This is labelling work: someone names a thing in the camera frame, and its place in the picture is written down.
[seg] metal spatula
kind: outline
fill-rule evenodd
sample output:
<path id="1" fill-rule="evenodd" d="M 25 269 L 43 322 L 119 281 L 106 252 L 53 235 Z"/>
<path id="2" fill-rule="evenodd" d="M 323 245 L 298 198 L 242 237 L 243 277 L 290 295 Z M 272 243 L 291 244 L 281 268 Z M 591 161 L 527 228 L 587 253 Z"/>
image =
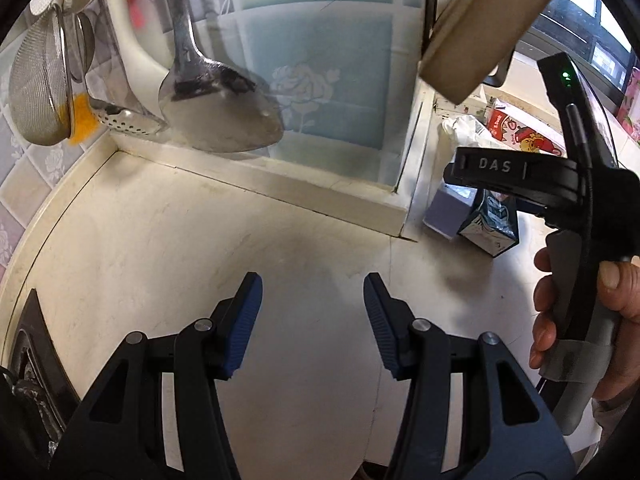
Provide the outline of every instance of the metal spatula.
<path id="1" fill-rule="evenodd" d="M 233 153 L 282 138 L 277 105 L 250 79 L 198 49 L 189 0 L 167 0 L 174 21 L 175 60 L 158 94 L 164 118 L 194 148 Z"/>

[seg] white countertop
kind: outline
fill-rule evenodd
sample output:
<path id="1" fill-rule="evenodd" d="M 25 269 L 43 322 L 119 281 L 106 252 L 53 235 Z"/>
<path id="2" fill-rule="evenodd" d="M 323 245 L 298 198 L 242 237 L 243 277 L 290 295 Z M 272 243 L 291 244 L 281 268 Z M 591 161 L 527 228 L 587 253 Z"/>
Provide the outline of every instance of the white countertop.
<path id="1" fill-rule="evenodd" d="M 391 238 L 118 152 L 63 214 L 22 295 L 37 289 L 82 395 L 128 332 L 177 332 L 258 272 L 247 354 L 218 385 L 242 478 L 348 480 L 364 457 L 388 462 L 408 387 L 382 368 L 362 300 L 368 272 L 446 332 L 497 332 L 537 380 L 532 258 L 548 229 L 519 218 L 520 245 L 492 260 L 463 239 Z M 596 439 L 586 417 L 570 445 Z"/>

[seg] tiled wall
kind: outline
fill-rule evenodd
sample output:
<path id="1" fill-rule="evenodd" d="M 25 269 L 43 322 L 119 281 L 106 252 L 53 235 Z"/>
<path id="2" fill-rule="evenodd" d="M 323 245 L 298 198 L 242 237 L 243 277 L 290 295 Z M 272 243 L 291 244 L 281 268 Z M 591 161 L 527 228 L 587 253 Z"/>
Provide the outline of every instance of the tiled wall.
<path id="1" fill-rule="evenodd" d="M 17 27 L 26 25 L 21 18 Z M 80 145 L 64 140 L 45 147 L 30 144 L 20 136 L 8 101 L 11 66 L 25 34 L 17 27 L 11 33 L 15 39 L 4 44 L 0 52 L 0 279 L 38 208 L 98 137 Z"/>

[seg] mesh strainer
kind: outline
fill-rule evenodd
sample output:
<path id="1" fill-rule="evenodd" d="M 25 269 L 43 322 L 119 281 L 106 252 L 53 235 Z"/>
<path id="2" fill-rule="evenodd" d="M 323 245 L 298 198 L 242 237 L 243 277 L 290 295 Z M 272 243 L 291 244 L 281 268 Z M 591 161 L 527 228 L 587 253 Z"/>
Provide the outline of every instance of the mesh strainer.
<path id="1" fill-rule="evenodd" d="M 52 4 L 29 29 L 9 76 L 9 107 L 20 134 L 41 146 L 68 138 L 71 95 L 62 10 Z"/>

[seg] finger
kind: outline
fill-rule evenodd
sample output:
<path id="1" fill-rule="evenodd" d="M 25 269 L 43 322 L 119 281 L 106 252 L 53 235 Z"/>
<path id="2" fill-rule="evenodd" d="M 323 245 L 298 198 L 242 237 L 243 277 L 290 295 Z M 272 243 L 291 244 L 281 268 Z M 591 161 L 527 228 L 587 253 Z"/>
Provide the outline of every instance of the finger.
<path id="1" fill-rule="evenodd" d="M 630 262 L 602 262 L 598 297 L 604 306 L 640 323 L 640 267 Z"/>
<path id="2" fill-rule="evenodd" d="M 538 312 L 549 310 L 556 302 L 558 290 L 551 275 L 543 276 L 533 291 L 533 306 Z"/>
<path id="3" fill-rule="evenodd" d="M 546 247 L 540 249 L 533 257 L 533 264 L 537 270 L 542 272 L 551 272 L 551 257 L 549 257 L 549 249 Z"/>
<path id="4" fill-rule="evenodd" d="M 640 378 L 640 324 L 623 319 L 616 337 L 616 350 L 593 397 L 609 400 Z"/>
<path id="5" fill-rule="evenodd" d="M 535 348 L 531 347 L 531 352 L 529 353 L 529 367 L 533 370 L 537 370 L 542 366 L 544 360 L 544 353 L 538 352 Z"/>
<path id="6" fill-rule="evenodd" d="M 547 314 L 539 314 L 533 323 L 533 348 L 546 352 L 556 342 L 556 324 Z"/>

